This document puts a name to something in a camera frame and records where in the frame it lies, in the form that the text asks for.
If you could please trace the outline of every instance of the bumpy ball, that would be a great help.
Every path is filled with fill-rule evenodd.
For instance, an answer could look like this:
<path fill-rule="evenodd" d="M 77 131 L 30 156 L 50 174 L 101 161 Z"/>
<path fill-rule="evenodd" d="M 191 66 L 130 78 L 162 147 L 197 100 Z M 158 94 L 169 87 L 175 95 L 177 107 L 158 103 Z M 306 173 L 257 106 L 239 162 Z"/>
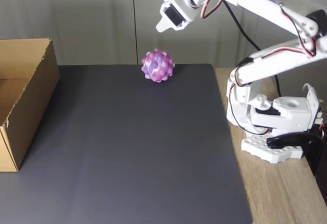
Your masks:
<path fill-rule="evenodd" d="M 172 76 L 173 68 L 175 67 L 172 56 L 168 52 L 159 49 L 148 52 L 147 56 L 142 59 L 142 64 L 145 78 L 157 83 L 165 81 Z"/>

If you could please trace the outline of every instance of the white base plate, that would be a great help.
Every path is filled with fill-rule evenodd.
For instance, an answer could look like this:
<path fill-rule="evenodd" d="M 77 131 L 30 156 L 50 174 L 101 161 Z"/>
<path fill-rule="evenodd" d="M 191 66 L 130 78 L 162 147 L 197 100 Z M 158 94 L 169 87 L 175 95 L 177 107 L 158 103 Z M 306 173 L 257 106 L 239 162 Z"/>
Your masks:
<path fill-rule="evenodd" d="M 269 137 L 271 137 L 270 133 L 263 136 L 251 135 L 242 140 L 241 149 L 273 164 L 289 158 L 302 158 L 303 150 L 300 146 L 287 146 L 283 149 L 270 149 L 267 146 L 267 138 Z"/>

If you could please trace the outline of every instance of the white robotic arm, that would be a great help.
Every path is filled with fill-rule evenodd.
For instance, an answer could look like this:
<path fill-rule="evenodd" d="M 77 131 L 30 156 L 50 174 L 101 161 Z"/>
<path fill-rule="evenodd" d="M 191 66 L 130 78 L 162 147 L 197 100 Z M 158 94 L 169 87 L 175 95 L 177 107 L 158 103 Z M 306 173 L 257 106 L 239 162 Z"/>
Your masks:
<path fill-rule="evenodd" d="M 267 148 L 266 142 L 268 138 L 306 132 L 314 124 L 323 123 L 315 90 L 307 84 L 307 97 L 279 97 L 271 102 L 259 93 L 260 84 L 264 78 L 327 58 L 326 13 L 318 11 L 302 16 L 273 0 L 224 1 L 241 6 L 297 36 L 296 40 L 252 54 L 245 65 L 230 74 L 226 95 L 228 120 L 246 131 L 243 150 L 272 163 L 299 158 L 302 151 L 298 147 L 277 152 Z M 208 0 L 164 0 L 157 30 L 184 29 L 198 15 L 204 16 L 207 3 Z"/>

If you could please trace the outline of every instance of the black cable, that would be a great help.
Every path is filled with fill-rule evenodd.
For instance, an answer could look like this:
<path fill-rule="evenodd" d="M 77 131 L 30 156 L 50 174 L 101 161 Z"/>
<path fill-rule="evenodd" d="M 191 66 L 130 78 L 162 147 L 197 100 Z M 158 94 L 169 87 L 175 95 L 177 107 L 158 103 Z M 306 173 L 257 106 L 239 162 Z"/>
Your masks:
<path fill-rule="evenodd" d="M 242 33 L 242 35 L 244 36 L 244 38 L 246 38 L 247 41 L 249 41 L 250 44 L 252 44 L 252 46 L 257 50 L 257 51 L 261 51 L 260 47 L 257 46 L 256 43 L 254 43 L 252 41 L 252 39 L 250 39 L 250 37 L 244 32 L 241 24 L 239 23 L 239 21 L 237 20 L 235 14 L 233 13 L 233 11 L 231 10 L 230 6 L 228 5 L 228 3 L 226 1 L 222 1 L 224 3 L 224 5 L 226 6 L 228 12 L 230 13 L 231 17 L 233 18 L 235 24 L 237 25 L 237 27 L 239 28 L 240 32 Z M 282 96 L 282 93 L 281 93 L 281 87 L 279 85 L 279 79 L 278 79 L 278 76 L 275 75 L 275 81 L 276 81 L 276 88 L 277 88 L 277 93 L 278 93 L 278 96 Z"/>
<path fill-rule="evenodd" d="M 243 131 L 246 131 L 250 134 L 253 134 L 253 135 L 259 135 L 259 136 L 263 136 L 263 135 L 266 135 L 268 130 L 265 130 L 263 133 L 255 133 L 255 132 L 251 132 L 249 130 L 247 130 L 246 128 L 244 128 L 243 126 L 240 125 L 240 123 L 237 121 L 236 117 L 235 117 L 235 114 L 234 114 L 234 110 L 233 110 L 233 106 L 231 104 L 231 100 L 230 100 L 230 95 L 231 95 L 231 91 L 232 89 L 235 87 L 235 84 L 232 84 L 231 88 L 230 88 L 230 91 L 229 91 L 229 96 L 228 96 L 228 101 L 229 101 L 229 107 L 230 107 L 230 111 L 231 111 L 231 114 L 233 115 L 233 118 L 235 120 L 235 122 L 238 124 L 238 126 L 243 130 Z"/>
<path fill-rule="evenodd" d="M 239 30 L 241 31 L 241 33 L 243 34 L 243 36 L 247 39 L 247 41 L 250 42 L 250 44 L 253 45 L 254 48 L 256 48 L 257 51 L 261 51 L 261 49 L 259 48 L 259 46 L 256 45 L 256 43 L 254 43 L 252 41 L 252 39 L 250 39 L 250 37 L 244 32 L 241 24 L 239 23 L 239 21 L 237 20 L 236 16 L 234 15 L 233 11 L 231 10 L 230 6 L 228 5 L 228 3 L 226 1 L 222 1 L 224 3 L 224 5 L 226 6 L 228 12 L 230 13 L 231 17 L 233 18 L 234 22 L 236 23 L 237 27 L 239 28 Z"/>

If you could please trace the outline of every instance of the box flap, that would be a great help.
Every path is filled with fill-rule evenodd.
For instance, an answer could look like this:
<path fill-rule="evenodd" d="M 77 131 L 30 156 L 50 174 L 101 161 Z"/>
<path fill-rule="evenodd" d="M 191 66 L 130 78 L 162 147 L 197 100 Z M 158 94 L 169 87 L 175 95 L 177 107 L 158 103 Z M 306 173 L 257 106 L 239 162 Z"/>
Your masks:
<path fill-rule="evenodd" d="M 0 79 L 30 78 L 50 39 L 0 40 Z"/>
<path fill-rule="evenodd" d="M 43 113 L 59 80 L 54 47 L 50 42 L 20 99 L 7 118 L 6 133 L 17 168 L 24 159 Z"/>
<path fill-rule="evenodd" d="M 0 127 L 0 165 L 2 171 L 17 171 L 11 150 L 8 148 L 8 137 L 4 127 Z"/>
<path fill-rule="evenodd" d="M 29 79 L 0 80 L 0 126 L 6 123 L 7 117 L 21 97 Z"/>

